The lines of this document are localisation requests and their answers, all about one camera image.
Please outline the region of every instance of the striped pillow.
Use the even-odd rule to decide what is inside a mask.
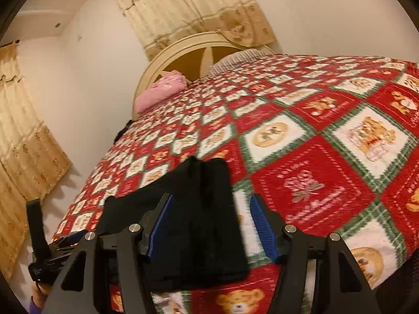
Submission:
[[[263,56],[267,56],[267,54],[254,48],[227,55],[210,67],[208,77],[214,78],[225,71],[235,69],[248,62],[253,62]]]

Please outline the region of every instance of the hand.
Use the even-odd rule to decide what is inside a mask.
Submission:
[[[51,286],[45,283],[39,283],[36,286],[36,282],[32,282],[32,301],[34,302],[35,306],[39,309],[43,309],[45,305],[45,301],[47,300],[47,296],[51,292]]]

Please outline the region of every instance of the purple sleeve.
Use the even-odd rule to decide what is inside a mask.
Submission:
[[[31,298],[31,303],[29,304],[29,314],[41,314],[41,313],[42,311],[37,306],[35,306]]]

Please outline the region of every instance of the floral curtain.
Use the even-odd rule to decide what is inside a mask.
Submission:
[[[255,0],[117,0],[149,59],[188,35],[219,31],[245,47],[276,41]]]
[[[70,166],[31,103],[16,45],[0,48],[0,269],[6,280],[27,231],[26,201],[43,199]]]

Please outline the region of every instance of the patterned blanket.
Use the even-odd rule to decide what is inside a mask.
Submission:
[[[338,232],[371,287],[418,248],[419,66],[383,57],[272,55],[201,79],[131,125],[99,162],[55,238],[94,230],[124,196],[191,155],[230,168],[251,266],[243,282],[156,294],[162,313],[266,313],[279,268],[261,247],[249,195],[305,233]],[[309,263],[304,306],[313,292]],[[118,290],[114,308],[121,311]]]

